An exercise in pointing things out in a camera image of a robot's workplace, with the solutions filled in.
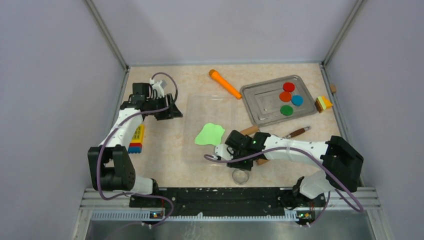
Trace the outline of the wooden double-ended roller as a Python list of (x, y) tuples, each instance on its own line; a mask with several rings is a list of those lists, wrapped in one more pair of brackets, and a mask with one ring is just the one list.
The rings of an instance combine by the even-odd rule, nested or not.
[[(251, 126), (251, 127), (248, 127), (246, 129), (240, 131), (240, 133), (242, 135), (249, 135), (249, 136), (250, 135), (253, 135), (253, 134), (257, 133), (257, 132), (260, 132), (260, 129), (256, 125)], [(260, 165), (266, 164), (268, 161), (269, 160), (267, 160), (267, 159), (258, 158), (255, 162), (256, 162), (256, 165), (257, 166), (260, 166)]]

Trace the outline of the green dough lump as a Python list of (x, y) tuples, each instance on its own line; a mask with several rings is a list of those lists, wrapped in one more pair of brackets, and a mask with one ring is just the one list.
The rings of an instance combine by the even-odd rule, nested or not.
[(203, 126), (202, 130), (195, 137), (194, 143), (196, 145), (213, 145), (217, 146), (221, 144), (222, 137), (225, 133), (225, 129), (218, 124), (207, 123)]

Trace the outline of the clear plastic tray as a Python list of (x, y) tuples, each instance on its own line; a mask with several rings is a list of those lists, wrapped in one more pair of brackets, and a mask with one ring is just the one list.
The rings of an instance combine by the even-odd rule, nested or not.
[(214, 155), (215, 147), (223, 144), (237, 128), (238, 101), (233, 96), (191, 95), (184, 113), (181, 160), (189, 166), (223, 167), (204, 158)]

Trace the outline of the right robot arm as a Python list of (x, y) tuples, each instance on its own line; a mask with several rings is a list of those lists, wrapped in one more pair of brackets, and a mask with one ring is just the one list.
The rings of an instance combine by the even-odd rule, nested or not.
[(214, 153), (228, 164), (250, 164), (258, 159), (287, 160), (318, 168), (296, 184), (293, 200), (299, 206), (307, 206), (318, 195), (335, 189), (356, 192), (364, 163), (363, 156), (353, 146), (335, 135), (327, 141), (300, 141), (267, 132), (249, 136), (233, 130)]

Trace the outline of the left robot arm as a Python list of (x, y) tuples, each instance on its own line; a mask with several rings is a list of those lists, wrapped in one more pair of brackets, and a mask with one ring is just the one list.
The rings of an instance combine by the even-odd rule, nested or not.
[(89, 148), (87, 157), (95, 190), (141, 194), (141, 200), (149, 207), (160, 202), (156, 181), (137, 175), (129, 147), (147, 116), (154, 116), (158, 121), (183, 117), (173, 95), (164, 92), (166, 85), (164, 80), (153, 79), (149, 83), (134, 83), (132, 94), (121, 104), (107, 137), (98, 146)]

